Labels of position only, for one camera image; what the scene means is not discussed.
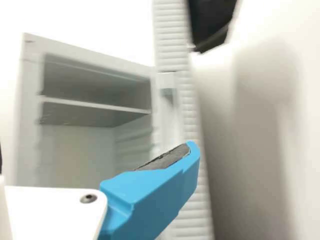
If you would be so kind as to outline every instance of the white wall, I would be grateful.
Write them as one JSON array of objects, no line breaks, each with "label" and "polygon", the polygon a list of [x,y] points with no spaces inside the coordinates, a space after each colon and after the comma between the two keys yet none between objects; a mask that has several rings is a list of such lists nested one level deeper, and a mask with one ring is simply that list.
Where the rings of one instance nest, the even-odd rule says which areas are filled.
[{"label": "white wall", "polygon": [[238,7],[193,58],[216,238],[320,239],[320,2]]},{"label": "white wall", "polygon": [[152,66],[151,1],[41,1],[0,3],[0,141],[3,173],[14,183],[14,109],[22,33]]}]

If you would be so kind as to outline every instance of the white surface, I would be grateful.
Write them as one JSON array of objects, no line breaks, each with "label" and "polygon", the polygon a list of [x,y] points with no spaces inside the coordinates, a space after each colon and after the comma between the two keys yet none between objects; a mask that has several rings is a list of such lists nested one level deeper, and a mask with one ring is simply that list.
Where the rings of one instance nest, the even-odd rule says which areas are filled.
[{"label": "white surface", "polygon": [[193,59],[217,239],[320,239],[320,2],[239,3]]},{"label": "white surface", "polygon": [[75,100],[60,99],[55,97],[43,97],[42,99],[46,103],[53,103],[53,104],[64,104],[64,105],[71,105],[71,106],[88,107],[93,109],[114,110],[114,111],[128,112],[128,113],[151,114],[151,110],[144,110],[144,109],[138,109],[138,108],[132,108],[132,107],[125,107],[125,106],[114,106],[114,105],[99,104],[99,103],[93,103],[93,102],[75,101]]},{"label": "white surface", "polygon": [[[5,193],[14,240],[95,240],[107,212],[107,197],[94,189],[6,186]],[[87,194],[97,200],[81,203]]]},{"label": "white surface", "polygon": [[[112,128],[43,125],[41,139],[36,186],[98,189],[116,174]],[[29,172],[21,174],[30,177]]]}]

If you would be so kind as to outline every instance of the white shelf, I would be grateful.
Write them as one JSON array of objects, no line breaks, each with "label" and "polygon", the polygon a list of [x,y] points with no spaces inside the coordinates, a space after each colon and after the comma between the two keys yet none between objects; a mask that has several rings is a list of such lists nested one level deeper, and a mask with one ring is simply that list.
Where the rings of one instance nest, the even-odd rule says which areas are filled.
[{"label": "white shelf", "polygon": [[116,127],[145,115],[150,110],[68,100],[54,97],[42,98],[42,125],[85,127]]},{"label": "white shelf", "polygon": [[151,107],[150,79],[145,76],[49,54],[43,64],[41,95],[132,108]]}]

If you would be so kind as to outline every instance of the blue plastic part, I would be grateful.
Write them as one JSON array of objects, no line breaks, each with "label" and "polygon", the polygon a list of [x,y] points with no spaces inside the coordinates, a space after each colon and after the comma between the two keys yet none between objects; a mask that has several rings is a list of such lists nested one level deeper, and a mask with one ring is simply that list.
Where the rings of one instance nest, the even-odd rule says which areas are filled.
[{"label": "blue plastic part", "polygon": [[99,240],[154,240],[178,215],[197,186],[200,151],[165,169],[123,172],[100,183],[108,209]]}]

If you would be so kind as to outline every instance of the white panel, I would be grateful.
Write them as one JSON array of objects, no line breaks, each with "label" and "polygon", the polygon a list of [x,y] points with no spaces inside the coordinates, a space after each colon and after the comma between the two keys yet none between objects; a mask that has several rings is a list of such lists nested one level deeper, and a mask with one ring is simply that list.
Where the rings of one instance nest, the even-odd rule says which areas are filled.
[{"label": "white panel", "polygon": [[46,125],[40,147],[37,186],[98,189],[115,175],[112,128]]},{"label": "white panel", "polygon": [[114,128],[117,173],[133,170],[151,159],[151,118],[147,115]]},{"label": "white panel", "polygon": [[[96,240],[107,211],[95,189],[6,186],[5,194],[13,240]],[[86,195],[97,198],[81,203]]]},{"label": "white panel", "polygon": [[[176,72],[183,138],[185,141],[195,141],[202,147],[197,96],[189,65],[190,30],[186,2],[184,0],[154,0],[153,20],[156,71],[158,73]],[[165,239],[206,240],[214,238],[206,171],[204,154],[202,154],[195,194],[181,209],[179,216],[170,225],[168,233],[163,235]],[[199,227],[199,223],[205,223],[204,227]]]}]

